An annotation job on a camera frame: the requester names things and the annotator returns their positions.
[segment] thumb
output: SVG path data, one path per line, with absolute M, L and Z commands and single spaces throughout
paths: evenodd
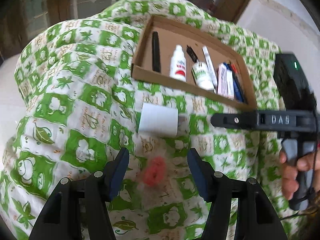
M 297 162 L 297 168 L 299 171 L 309 171 L 313 168 L 313 162 L 315 159 L 315 153 L 310 153 L 302 158 L 300 158 Z M 320 170 L 320 156 L 319 154 L 316 155 L 316 165 L 315 170 Z

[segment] human hand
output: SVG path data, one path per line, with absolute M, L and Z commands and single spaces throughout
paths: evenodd
M 315 191 L 317 192 L 320 190 L 320 149 L 317 150 L 316 155 L 316 165 L 315 165 L 315 172 L 314 172 L 314 178 L 313 178 L 313 187 Z M 296 166 L 289 166 L 287 161 L 287 156 L 285 155 L 285 151 L 281 149 L 279 153 L 279 160 L 281 163 L 281 190 L 283 196 L 290 200 L 293 197 L 293 193 L 296 192 L 299 188 L 299 183 L 296 181 L 296 177 L 298 174 L 298 171 L 309 171 L 313 169 L 313 162 L 314 162 L 314 156 L 315 153 L 310 153 L 308 155 L 303 156 L 300 158 L 297 162 Z

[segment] metal rivet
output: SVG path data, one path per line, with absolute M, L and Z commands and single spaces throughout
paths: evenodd
M 68 179 L 68 178 L 63 178 L 63 179 L 60 180 L 60 183 L 61 183 L 62 185 L 67 184 L 68 182 L 69 182 L 69 179 Z
M 95 176 L 96 178 L 99 178 L 99 177 L 101 177 L 102 175 L 103 175 L 102 171 L 96 171 L 96 172 L 94 173 L 94 176 Z
M 257 183 L 257 181 L 256 181 L 255 178 L 249 178 L 248 181 L 249 181 L 249 183 L 252 184 L 252 185 L 254 185 L 254 184 Z
M 222 178 L 223 174 L 220 171 L 215 171 L 213 174 L 216 178 Z

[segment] white bottle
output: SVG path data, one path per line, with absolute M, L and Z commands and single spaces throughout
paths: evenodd
M 195 63 L 192 66 L 192 74 L 198 87 L 205 90 L 214 90 L 214 85 L 206 63 Z
M 181 45 L 177 45 L 170 63 L 170 77 L 186 82 L 186 58 Z

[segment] blue pen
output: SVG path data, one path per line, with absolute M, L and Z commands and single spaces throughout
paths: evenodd
M 227 63 L 224 62 L 223 64 L 226 66 L 227 70 L 232 71 L 232 69 L 229 67 Z M 238 84 L 235 80 L 235 73 L 233 71 L 232 71 L 232 76 L 233 76 L 233 90 L 236 95 L 236 99 L 240 102 L 244 102 L 243 97 L 241 96 L 241 92 L 239 90 Z

